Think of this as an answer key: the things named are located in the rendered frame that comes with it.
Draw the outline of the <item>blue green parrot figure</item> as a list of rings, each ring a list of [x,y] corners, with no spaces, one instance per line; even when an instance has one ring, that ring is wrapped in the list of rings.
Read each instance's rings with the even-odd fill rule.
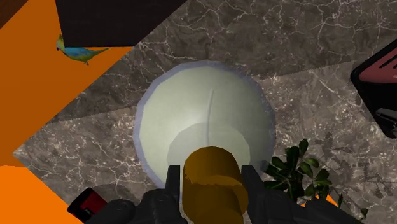
[[[83,47],[65,47],[64,40],[61,34],[59,34],[57,39],[57,50],[60,50],[66,57],[83,62],[86,65],[89,65],[88,61],[94,58],[96,55],[108,50],[108,48],[104,48],[101,50],[89,50]]]

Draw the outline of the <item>mustard yellow cup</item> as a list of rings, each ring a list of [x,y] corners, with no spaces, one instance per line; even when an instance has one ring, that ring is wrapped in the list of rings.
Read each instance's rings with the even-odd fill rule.
[[[248,205],[239,166],[223,148],[200,148],[183,167],[182,204],[193,224],[244,224]]]

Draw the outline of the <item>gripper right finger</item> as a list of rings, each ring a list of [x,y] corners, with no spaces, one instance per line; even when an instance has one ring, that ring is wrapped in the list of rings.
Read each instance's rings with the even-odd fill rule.
[[[363,224],[327,200],[315,198],[302,207],[285,192],[264,188],[251,165],[243,165],[241,174],[248,192],[247,213],[252,224]]]

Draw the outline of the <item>black red appliance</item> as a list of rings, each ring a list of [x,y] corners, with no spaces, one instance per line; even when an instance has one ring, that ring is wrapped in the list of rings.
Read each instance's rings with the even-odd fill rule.
[[[397,39],[354,68],[351,82],[383,133],[397,138]]]

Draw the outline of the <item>pale green bowl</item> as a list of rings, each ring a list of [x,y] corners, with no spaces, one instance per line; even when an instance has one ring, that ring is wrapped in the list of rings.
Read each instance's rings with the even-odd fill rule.
[[[156,187],[195,150],[228,150],[262,173],[274,154],[275,114],[252,78],[215,61],[182,63],[156,78],[136,107],[133,141]]]

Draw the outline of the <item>green leafy plant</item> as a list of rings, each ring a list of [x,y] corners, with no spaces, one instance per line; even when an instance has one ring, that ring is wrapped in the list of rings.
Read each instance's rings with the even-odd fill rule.
[[[359,221],[366,219],[369,209],[361,207],[347,197],[342,182],[349,167],[340,161],[332,168],[330,159],[333,136],[328,133],[312,143],[304,138],[297,145],[285,148],[285,159],[273,156],[265,162],[263,172],[269,177],[263,182],[265,188],[280,190],[299,207],[304,208],[314,199],[324,199],[339,209],[345,210]]]

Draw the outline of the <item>dark robot stand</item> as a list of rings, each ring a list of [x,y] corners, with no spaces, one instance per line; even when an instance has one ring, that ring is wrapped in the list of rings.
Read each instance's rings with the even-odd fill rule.
[[[66,47],[135,46],[187,0],[55,0]]]

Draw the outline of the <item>red black cylinder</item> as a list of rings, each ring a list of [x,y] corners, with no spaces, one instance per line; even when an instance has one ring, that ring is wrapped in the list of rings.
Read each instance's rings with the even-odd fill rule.
[[[99,210],[101,210],[107,202],[92,188],[86,188],[82,191],[68,206],[67,212],[75,218],[85,223]]]

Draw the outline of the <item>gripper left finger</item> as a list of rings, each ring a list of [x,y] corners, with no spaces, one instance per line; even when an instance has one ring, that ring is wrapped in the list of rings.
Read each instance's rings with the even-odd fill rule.
[[[179,210],[179,196],[180,166],[170,165],[164,188],[147,191],[138,205],[112,200],[85,224],[188,224]]]

